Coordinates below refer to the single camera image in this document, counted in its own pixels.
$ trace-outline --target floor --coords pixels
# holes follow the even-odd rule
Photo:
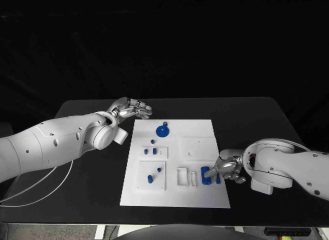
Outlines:
[[[264,227],[244,227],[244,233],[266,240],[277,240],[276,236],[264,235]],[[95,225],[18,225],[0,223],[0,240],[94,240]],[[118,226],[107,226],[104,240],[118,236]],[[293,237],[293,240],[322,240],[316,229],[307,237]]]

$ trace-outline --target blue object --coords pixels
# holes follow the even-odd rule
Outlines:
[[[202,173],[202,184],[204,185],[211,185],[212,184],[212,178],[211,177],[205,177],[205,173],[209,171],[209,167],[208,166],[202,166],[201,167],[201,173]]]
[[[221,184],[221,175],[216,174],[216,184]]]
[[[163,122],[163,125],[157,127],[156,134],[160,138],[165,138],[170,134],[170,130],[167,128],[167,122]]]
[[[147,176],[147,182],[149,182],[150,184],[153,183],[153,176],[152,176],[152,175]]]

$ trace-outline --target table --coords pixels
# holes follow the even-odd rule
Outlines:
[[[219,150],[244,149],[264,138],[302,143],[277,102],[268,97],[140,99],[153,107],[152,119],[211,119]],[[71,100],[56,118],[104,111],[114,100]],[[201,224],[211,226],[329,227],[329,201],[312,196],[297,183],[274,188],[273,195],[251,190],[247,183],[227,181],[231,209],[120,206],[134,118],[121,128],[123,143],[111,143],[74,161],[71,175],[56,192],[26,207],[3,208],[0,221],[18,224]],[[45,196],[61,183],[69,163],[9,205],[26,204]],[[13,193],[49,172],[29,172],[19,178]]]

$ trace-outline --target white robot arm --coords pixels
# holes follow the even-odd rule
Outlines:
[[[251,188],[268,195],[273,188],[286,189],[297,181],[304,190],[329,200],[329,153],[310,151],[300,144],[283,139],[263,139],[245,150],[221,151],[215,166],[205,177],[222,174],[225,179],[244,183],[241,168],[251,176]]]
[[[118,127],[126,118],[149,119],[143,102],[120,98],[107,111],[41,122],[20,133],[0,138],[0,183],[31,171],[58,167],[113,141],[123,144],[129,133]]]

